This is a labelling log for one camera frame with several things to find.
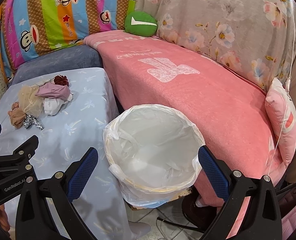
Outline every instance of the pink fabric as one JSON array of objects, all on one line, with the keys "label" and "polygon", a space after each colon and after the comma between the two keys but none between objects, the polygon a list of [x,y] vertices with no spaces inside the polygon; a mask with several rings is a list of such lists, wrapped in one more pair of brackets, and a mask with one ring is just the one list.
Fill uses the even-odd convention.
[{"label": "pink fabric", "polygon": [[68,86],[55,85],[51,82],[48,82],[41,86],[36,93],[36,96],[46,98],[60,98],[64,100],[67,100],[69,95],[70,89]]},{"label": "pink fabric", "polygon": [[287,167],[296,150],[296,109],[277,78],[272,80],[265,107],[277,141],[280,136],[278,148]]},{"label": "pink fabric", "polygon": [[286,240],[296,229],[296,206],[281,220],[282,240]]},{"label": "pink fabric", "polygon": [[[216,158],[232,170],[260,178],[272,161],[272,181],[280,180],[285,165],[278,149],[272,160],[272,129],[260,89],[208,58],[154,37],[117,30],[90,35],[84,44],[99,51],[125,109],[140,104],[178,109],[197,125]],[[223,204],[203,171],[195,186],[206,204]],[[231,235],[238,231],[246,207],[244,203]]]}]

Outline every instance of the brown patterned stripe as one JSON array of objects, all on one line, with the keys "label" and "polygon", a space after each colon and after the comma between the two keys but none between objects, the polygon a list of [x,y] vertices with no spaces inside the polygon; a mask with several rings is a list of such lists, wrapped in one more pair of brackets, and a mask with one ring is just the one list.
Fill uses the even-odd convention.
[{"label": "brown patterned stripe", "polygon": [[116,24],[118,30],[124,29],[129,0],[117,0]]},{"label": "brown patterned stripe", "polygon": [[86,0],[86,13],[88,16],[89,34],[100,32],[97,0]]},{"label": "brown patterned stripe", "polygon": [[27,9],[30,25],[35,25],[39,33],[39,42],[35,45],[35,50],[39,56],[51,52],[49,46],[45,24],[43,21],[41,0],[27,0]]},{"label": "brown patterned stripe", "polygon": [[[7,23],[6,23],[6,16],[5,16],[5,12],[6,12],[5,11],[6,10],[6,1],[7,0],[4,0],[4,2],[2,4],[2,13],[1,13],[1,30],[2,30],[2,32],[1,33],[5,33],[6,31],[8,31]],[[4,40],[5,40],[5,45],[6,45],[6,54],[7,54],[8,62],[10,64],[11,70],[13,72],[15,72],[16,70],[14,69],[14,62],[12,61],[12,58],[10,56],[8,40],[7,40],[5,34],[4,34],[4,36],[5,36],[5,39]]]}]

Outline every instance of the white plastic bag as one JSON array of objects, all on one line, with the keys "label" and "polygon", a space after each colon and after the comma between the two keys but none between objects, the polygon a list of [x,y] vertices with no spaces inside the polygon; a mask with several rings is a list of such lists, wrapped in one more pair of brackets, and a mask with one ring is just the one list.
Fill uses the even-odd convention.
[{"label": "white plastic bag", "polygon": [[194,184],[201,171],[198,149],[204,138],[176,109],[133,106],[111,121],[103,136],[109,170],[134,206],[170,200]]}]

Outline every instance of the colorful striped blanket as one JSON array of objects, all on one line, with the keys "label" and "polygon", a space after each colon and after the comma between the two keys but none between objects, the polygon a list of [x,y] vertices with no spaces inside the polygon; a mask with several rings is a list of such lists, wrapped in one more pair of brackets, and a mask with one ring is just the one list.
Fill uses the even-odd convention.
[{"label": "colorful striped blanket", "polygon": [[86,36],[123,29],[136,0],[5,0],[0,6],[0,65],[7,78],[19,65]]}]

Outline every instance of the red star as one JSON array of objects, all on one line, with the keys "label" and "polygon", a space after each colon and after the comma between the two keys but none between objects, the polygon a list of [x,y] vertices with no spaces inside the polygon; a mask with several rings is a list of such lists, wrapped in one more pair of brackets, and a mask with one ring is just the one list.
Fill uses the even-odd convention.
[{"label": "red star", "polygon": [[70,16],[68,16],[68,15],[66,14],[66,16],[63,17],[64,22],[68,22],[68,21],[69,21],[69,18],[70,18]]}]

